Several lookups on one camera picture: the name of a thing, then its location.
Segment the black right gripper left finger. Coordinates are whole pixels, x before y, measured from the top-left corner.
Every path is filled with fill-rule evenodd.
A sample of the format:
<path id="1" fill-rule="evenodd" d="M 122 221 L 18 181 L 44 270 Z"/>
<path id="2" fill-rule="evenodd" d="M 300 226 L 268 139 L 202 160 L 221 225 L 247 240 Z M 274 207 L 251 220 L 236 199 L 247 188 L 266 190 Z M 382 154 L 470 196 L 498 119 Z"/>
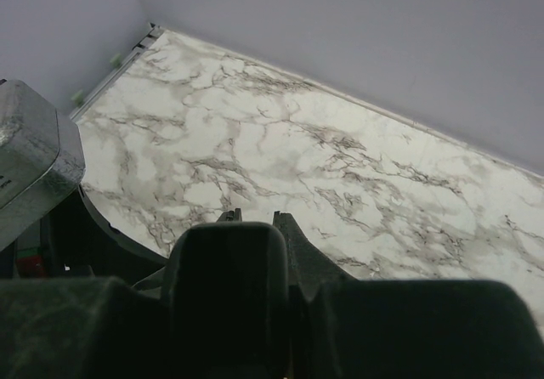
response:
<path id="1" fill-rule="evenodd" d="M 4 378 L 282 378 L 286 243 L 266 223 L 185 232 L 162 294 L 115 277 L 1 284 Z"/>

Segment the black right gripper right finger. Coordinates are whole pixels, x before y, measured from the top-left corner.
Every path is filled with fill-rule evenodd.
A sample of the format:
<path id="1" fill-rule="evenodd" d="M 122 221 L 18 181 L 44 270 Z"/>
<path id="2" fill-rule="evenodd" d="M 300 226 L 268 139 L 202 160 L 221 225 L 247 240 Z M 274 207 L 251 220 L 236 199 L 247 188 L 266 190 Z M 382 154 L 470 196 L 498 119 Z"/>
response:
<path id="1" fill-rule="evenodd" d="M 358 280 L 276 212 L 286 240 L 293 378 L 535 378 L 538 330 L 493 280 Z"/>

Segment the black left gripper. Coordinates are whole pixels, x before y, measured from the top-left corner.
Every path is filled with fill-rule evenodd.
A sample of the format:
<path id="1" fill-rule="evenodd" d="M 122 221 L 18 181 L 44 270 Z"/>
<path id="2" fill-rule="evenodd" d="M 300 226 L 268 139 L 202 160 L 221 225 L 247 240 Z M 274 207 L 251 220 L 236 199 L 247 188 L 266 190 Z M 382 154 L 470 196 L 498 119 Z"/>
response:
<path id="1" fill-rule="evenodd" d="M 1 250 L 1 278 L 115 276 L 134 285 L 167 259 L 116 229 L 82 186 Z"/>

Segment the orange black utility knife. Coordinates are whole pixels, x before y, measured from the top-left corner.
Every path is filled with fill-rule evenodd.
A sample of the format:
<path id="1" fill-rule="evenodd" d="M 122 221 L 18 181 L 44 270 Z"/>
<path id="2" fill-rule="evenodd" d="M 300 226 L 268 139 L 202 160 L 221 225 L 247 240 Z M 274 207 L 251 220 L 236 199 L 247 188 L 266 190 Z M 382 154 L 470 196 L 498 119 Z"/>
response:
<path id="1" fill-rule="evenodd" d="M 242 220 L 242 211 L 240 208 L 222 212 L 218 218 L 218 222 L 241 222 Z"/>

